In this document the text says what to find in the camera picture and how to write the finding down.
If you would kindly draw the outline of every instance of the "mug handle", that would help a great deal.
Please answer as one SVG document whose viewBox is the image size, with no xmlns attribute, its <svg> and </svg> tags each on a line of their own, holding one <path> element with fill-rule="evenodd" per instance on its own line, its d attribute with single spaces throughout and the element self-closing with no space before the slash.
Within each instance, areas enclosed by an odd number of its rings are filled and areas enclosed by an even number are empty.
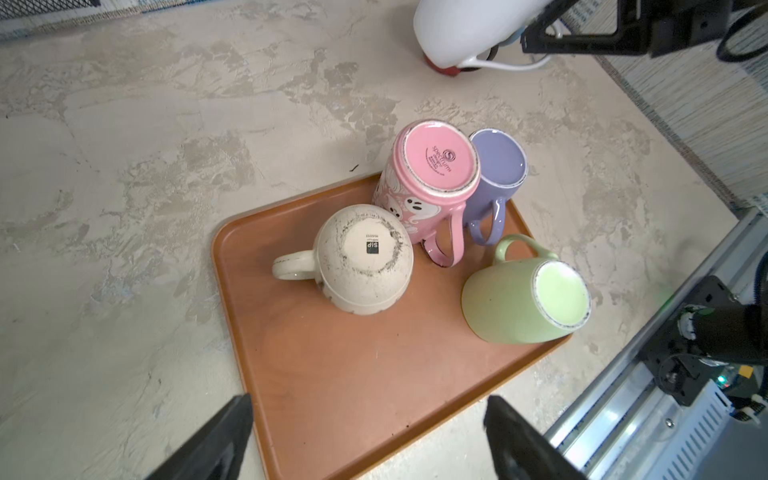
<svg viewBox="0 0 768 480">
<path fill-rule="evenodd" d="M 487 240 L 483 238 L 482 232 L 480 231 L 480 220 L 472 220 L 467 223 L 469 234 L 472 235 L 472 239 L 475 243 L 484 247 L 487 247 L 488 245 L 496 245 L 498 239 L 502 238 L 502 233 L 504 233 L 504 204 L 506 203 L 506 200 L 499 197 L 495 198 L 492 203 L 493 227 L 491 227 L 491 233 L 488 235 Z"/>
<path fill-rule="evenodd" d="M 272 275 L 280 280 L 309 280 L 315 278 L 314 250 L 289 253 L 272 262 Z"/>
<path fill-rule="evenodd" d="M 536 250 L 536 256 L 542 257 L 542 258 L 549 258 L 552 260 L 560 260 L 557 255 L 554 254 L 554 252 L 551 252 L 541 245 L 538 244 L 538 242 L 532 238 L 530 238 L 527 235 L 521 235 L 519 233 L 513 233 L 512 235 L 507 235 L 506 237 L 502 238 L 500 242 L 498 242 L 498 245 L 496 246 L 496 252 L 493 257 L 493 264 L 496 265 L 498 263 L 504 263 L 507 261 L 507 249 L 511 245 L 512 242 L 515 240 L 522 240 L 526 242 L 530 248 L 533 250 Z"/>
<path fill-rule="evenodd" d="M 437 246 L 437 232 L 432 232 L 432 235 L 424 239 L 423 245 L 429 258 L 439 266 L 454 266 L 464 256 L 464 233 L 463 228 L 463 216 L 464 207 L 462 204 L 451 212 L 451 245 L 453 246 L 453 259 L 450 259 L 448 255 L 445 255 L 440 247 Z"/>
</svg>

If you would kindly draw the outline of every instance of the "red base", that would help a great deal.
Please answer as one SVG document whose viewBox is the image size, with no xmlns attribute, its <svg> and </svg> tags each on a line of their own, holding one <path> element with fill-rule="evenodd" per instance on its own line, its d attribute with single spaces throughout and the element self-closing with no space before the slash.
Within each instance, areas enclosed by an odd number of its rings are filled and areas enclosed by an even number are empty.
<svg viewBox="0 0 768 480">
<path fill-rule="evenodd" d="M 427 61 L 427 65 L 432 67 L 432 70 L 442 73 L 443 75 L 448 75 L 449 77 L 455 77 L 456 75 L 462 73 L 462 70 L 459 67 L 440 68 L 435 64 L 433 64 L 432 60 L 429 60 L 429 58 L 427 58 L 426 55 L 424 55 L 424 59 Z"/>
</svg>

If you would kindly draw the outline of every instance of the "white mug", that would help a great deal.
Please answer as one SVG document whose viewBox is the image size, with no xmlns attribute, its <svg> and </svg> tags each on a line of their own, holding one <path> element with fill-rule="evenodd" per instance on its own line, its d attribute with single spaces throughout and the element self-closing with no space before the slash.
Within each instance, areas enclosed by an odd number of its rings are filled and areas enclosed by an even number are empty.
<svg viewBox="0 0 768 480">
<path fill-rule="evenodd" d="M 421 0 L 413 30 L 424 55 L 438 68 L 488 67 L 508 71 L 539 68 L 549 55 L 528 65 L 477 58 L 525 27 L 551 0 Z M 552 25 L 557 36 L 562 31 Z"/>
<path fill-rule="evenodd" d="M 357 315 L 391 307 L 406 291 L 412 270 L 413 247 L 400 220 L 365 204 L 333 214 L 312 250 L 283 255 L 272 264 L 275 278 L 314 279 L 331 303 Z"/>
</svg>

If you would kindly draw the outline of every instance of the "cream mug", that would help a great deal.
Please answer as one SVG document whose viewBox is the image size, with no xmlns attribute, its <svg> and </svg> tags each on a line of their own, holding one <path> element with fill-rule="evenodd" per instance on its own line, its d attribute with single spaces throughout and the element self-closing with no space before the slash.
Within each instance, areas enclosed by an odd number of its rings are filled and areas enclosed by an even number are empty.
<svg viewBox="0 0 768 480">
<path fill-rule="evenodd" d="M 345 312 L 371 315 L 391 307 L 411 280 L 413 247 L 390 212 L 352 205 L 329 218 L 314 248 L 277 258 L 280 280 L 314 279 L 323 295 Z"/>
</svg>

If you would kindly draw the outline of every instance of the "marble-like surface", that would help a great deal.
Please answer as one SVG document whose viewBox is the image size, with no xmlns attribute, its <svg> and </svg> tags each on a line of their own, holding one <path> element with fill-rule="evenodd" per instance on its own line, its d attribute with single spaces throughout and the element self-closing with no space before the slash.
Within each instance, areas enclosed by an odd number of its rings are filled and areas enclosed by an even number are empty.
<svg viewBox="0 0 768 480">
<path fill-rule="evenodd" d="M 448 78 L 419 57 L 414 8 L 222 0 L 0 46 L 7 478 L 162 462 L 241 391 L 217 225 L 380 170 L 415 119 L 519 139 L 515 202 L 591 286 L 589 324 L 500 389 L 542 431 L 735 224 L 593 59 Z M 368 478 L 494 478 L 482 413 Z M 251 442 L 241 478 L 261 475 Z"/>
</svg>

